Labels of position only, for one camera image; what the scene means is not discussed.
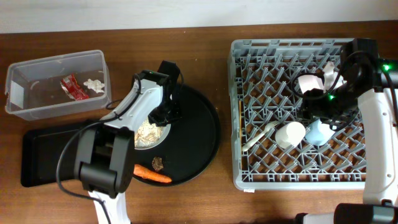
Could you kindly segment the grey plate with food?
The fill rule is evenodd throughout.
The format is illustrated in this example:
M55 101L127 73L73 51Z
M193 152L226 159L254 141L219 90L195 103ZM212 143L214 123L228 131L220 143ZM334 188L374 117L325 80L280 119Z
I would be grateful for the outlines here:
M135 149L146 150L159 145L166 139L171 129L171 125L156 126L150 124L146 118L134 135Z

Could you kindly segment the grey dishwasher rack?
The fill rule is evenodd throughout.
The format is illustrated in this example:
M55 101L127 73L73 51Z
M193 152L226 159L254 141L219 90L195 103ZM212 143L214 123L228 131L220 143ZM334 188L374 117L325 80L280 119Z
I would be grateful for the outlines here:
M231 44L228 87L231 102L233 182L237 189L361 190L366 179L364 126L360 115L324 145L303 139L281 148L277 128L316 117L302 109L296 76L341 66L345 39L241 39Z

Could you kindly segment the red crumpled wrapper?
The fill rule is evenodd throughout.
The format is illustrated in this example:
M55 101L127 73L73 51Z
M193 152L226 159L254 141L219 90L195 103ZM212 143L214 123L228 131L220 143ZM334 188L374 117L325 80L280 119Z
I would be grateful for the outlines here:
M73 100L80 101L89 98L88 94L80 87L74 74L71 74L60 81L64 92Z

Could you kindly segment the crumpled white tissue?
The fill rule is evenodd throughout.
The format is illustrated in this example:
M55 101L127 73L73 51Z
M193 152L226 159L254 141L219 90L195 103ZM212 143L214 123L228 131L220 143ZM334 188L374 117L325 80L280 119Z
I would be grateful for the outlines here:
M86 86L88 89L93 90L95 93L104 93L104 83L102 83L99 80L91 80L88 79L85 81L84 86Z

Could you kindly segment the black rectangular tray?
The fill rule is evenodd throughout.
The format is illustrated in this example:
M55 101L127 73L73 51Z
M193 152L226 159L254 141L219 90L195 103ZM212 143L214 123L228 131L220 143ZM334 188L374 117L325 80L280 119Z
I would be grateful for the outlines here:
M72 124L31 129L22 139L21 185L35 187L56 182L59 157L70 138L92 119Z

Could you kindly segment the wooden chopstick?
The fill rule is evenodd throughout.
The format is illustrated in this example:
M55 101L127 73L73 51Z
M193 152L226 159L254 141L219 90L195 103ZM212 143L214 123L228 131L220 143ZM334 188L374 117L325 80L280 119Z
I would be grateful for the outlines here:
M242 138L242 101L238 100L238 126L239 126L239 140Z

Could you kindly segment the clear plastic bin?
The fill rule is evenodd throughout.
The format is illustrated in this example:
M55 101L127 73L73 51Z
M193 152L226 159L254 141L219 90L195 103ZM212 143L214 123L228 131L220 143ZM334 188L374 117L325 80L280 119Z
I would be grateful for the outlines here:
M60 81L71 74L88 99L75 101L64 92ZM104 83L104 93L84 86L88 79ZM5 111L27 121L104 108L112 100L104 54L89 50L13 63L7 70L5 95Z

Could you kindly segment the light blue cup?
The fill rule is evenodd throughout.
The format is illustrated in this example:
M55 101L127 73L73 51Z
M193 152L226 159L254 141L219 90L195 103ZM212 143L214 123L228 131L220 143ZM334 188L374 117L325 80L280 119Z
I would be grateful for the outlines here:
M328 124L322 123L319 119L311 123L308 128L309 132L305 135L305 139L314 146L325 145L335 134Z

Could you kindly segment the white paper cup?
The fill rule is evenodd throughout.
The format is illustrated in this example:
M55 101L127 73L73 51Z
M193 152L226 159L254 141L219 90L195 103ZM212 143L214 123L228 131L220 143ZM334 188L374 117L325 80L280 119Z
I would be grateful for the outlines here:
M275 134L276 143L282 148L296 147L305 137L305 126L297 121L287 123Z

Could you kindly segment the round black tray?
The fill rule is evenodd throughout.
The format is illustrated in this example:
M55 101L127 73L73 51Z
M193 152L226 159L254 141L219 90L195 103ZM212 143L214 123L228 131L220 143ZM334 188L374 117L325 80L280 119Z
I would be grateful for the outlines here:
M167 137L157 146L134 153L133 163L153 169L153 158L162 159L160 174L171 183L154 182L134 175L143 183L171 187L194 179L212 162L220 145L221 126L211 102L199 91L185 85L179 98L182 117L171 125Z

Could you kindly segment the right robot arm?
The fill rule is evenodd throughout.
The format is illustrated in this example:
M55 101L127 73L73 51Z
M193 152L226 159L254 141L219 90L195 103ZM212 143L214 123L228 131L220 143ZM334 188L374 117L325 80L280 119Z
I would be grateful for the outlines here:
M340 50L341 66L327 91L294 92L300 115L342 130L362 118L366 181L362 203L331 213L299 213L295 223L397 223L397 61L379 58L373 39L353 39Z

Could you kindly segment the white plastic fork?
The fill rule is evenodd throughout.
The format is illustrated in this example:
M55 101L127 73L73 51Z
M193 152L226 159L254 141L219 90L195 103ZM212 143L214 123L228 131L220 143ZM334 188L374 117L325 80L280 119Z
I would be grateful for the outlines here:
M258 140L260 140L260 138L262 138L268 131L270 131L272 128L276 127L277 125L279 125L278 121L272 121L270 123L268 123L264 130L258 134L257 136L255 136L254 138L252 138L251 140L249 140L243 147L242 147L242 151L246 152L248 151L250 148L253 147L253 145L255 145L255 143L258 142Z

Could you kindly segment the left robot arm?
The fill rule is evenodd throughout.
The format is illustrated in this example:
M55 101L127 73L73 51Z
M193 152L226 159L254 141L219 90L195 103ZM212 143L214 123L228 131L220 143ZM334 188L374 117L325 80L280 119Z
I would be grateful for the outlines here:
M130 92L117 107L79 129L74 176L88 195L66 189L56 171L58 187L64 193L94 203L99 223L129 223L126 196L135 166L134 135L145 119L168 126L180 118L178 94L184 77L180 70L134 74Z

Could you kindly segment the orange carrot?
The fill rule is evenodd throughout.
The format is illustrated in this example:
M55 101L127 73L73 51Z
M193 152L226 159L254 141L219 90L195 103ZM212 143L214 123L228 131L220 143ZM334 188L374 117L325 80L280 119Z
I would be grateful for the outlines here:
M170 177L153 172L139 164L134 165L133 174L143 179L149 179L155 182L161 182L167 184L172 182L172 179Z

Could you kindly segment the brown food scrap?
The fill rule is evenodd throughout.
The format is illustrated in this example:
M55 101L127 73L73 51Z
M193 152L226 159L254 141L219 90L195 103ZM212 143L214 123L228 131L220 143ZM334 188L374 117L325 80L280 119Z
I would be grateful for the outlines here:
M156 171L159 172L164 168L162 158L161 157L154 157L152 160L152 168Z

